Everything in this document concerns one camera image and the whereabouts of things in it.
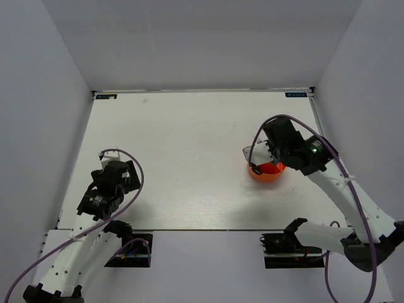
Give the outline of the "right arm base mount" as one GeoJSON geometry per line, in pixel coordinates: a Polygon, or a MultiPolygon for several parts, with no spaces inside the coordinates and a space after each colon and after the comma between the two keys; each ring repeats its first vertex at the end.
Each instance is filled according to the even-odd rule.
{"type": "Polygon", "coordinates": [[[281,232],[261,234],[267,270],[324,268],[325,253],[313,246],[303,246],[296,238],[297,229],[307,219],[297,218],[281,232]]]}

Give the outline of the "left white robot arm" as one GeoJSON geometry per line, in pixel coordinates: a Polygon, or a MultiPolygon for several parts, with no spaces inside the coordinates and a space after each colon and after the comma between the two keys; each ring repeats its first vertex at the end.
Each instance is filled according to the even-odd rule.
{"type": "Polygon", "coordinates": [[[113,158],[91,176],[68,240],[40,258],[43,262],[56,255],[40,281],[26,287],[25,302],[84,302],[82,290],[92,275],[132,248],[132,226],[118,216],[126,210],[122,206],[125,195],[142,190],[143,169],[134,158],[125,162],[113,158]]]}

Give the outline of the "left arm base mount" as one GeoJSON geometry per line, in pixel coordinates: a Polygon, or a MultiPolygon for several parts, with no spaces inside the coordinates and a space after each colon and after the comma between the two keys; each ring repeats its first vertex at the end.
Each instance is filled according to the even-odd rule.
{"type": "Polygon", "coordinates": [[[149,268],[152,261],[153,234],[132,233],[122,240],[122,249],[106,268],[149,268]]]}

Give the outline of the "orange round organizer container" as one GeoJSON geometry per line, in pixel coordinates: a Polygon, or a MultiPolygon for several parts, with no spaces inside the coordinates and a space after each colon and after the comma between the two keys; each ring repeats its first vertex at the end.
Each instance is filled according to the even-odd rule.
{"type": "Polygon", "coordinates": [[[252,170],[252,167],[247,166],[247,171],[249,175],[255,180],[259,182],[275,182],[279,178],[281,178],[282,174],[286,170],[286,166],[282,163],[278,163],[273,165],[272,163],[265,163],[259,166],[262,171],[262,174],[257,174],[252,170]]]}

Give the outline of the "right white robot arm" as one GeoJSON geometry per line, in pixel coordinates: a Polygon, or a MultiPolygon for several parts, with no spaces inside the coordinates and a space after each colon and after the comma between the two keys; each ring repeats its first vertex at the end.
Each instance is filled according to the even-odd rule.
{"type": "Polygon", "coordinates": [[[350,223],[347,228],[319,225],[296,218],[283,231],[294,252],[312,246],[345,256],[356,268],[374,271],[403,242],[403,222],[386,214],[349,176],[335,148],[313,133],[304,139],[294,119],[276,117],[264,124],[275,160],[301,172],[320,187],[350,223]]]}

